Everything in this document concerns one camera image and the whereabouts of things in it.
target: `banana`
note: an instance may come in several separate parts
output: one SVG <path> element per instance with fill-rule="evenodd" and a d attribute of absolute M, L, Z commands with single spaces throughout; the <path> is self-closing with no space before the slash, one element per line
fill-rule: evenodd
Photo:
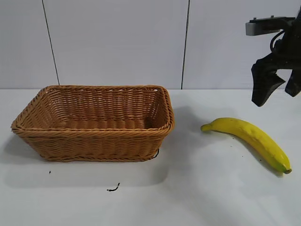
<path fill-rule="evenodd" d="M 219 118 L 201 127 L 202 131 L 217 131 L 233 134 L 251 145 L 279 172 L 292 172 L 290 162 L 281 148 L 258 127 L 235 118 Z"/>

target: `woven basket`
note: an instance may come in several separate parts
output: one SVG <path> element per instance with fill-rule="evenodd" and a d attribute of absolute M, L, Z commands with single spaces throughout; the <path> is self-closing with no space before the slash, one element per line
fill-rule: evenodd
<path fill-rule="evenodd" d="M 160 86 L 49 86 L 12 131 L 50 161 L 146 161 L 174 127 Z"/>

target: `white table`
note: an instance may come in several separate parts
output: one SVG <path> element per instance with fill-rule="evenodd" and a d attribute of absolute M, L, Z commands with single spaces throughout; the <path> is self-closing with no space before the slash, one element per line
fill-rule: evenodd
<path fill-rule="evenodd" d="M 0 90 L 1 226 L 301 225 L 301 95 L 276 91 L 259 108 L 249 90 L 171 90 L 176 128 L 156 159 L 53 163 L 10 132 L 37 92 Z M 218 117 L 261 127 L 292 173 L 280 178 L 237 139 L 200 132 Z"/>

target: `debris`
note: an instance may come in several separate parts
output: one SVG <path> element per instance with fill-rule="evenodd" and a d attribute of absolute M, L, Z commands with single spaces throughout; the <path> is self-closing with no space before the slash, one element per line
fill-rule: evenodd
<path fill-rule="evenodd" d="M 120 183 L 118 183 L 117 187 L 115 189 L 107 189 L 108 192 L 114 192 L 119 188 Z"/>

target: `black cable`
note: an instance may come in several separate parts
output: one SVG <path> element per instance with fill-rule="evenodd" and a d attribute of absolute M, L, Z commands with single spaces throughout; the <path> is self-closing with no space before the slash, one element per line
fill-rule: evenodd
<path fill-rule="evenodd" d="M 275 42 L 275 40 L 276 40 L 280 35 L 282 35 L 284 32 L 285 32 L 285 31 L 283 30 L 283 31 L 279 32 L 278 34 L 276 34 L 276 35 L 272 38 L 272 40 L 271 40 L 271 42 L 270 42 L 270 44 L 269 44 L 269 48 L 270 48 L 271 52 L 274 53 L 274 54 L 276 54 L 276 55 L 277 55 L 278 53 L 275 51 L 274 42 Z"/>

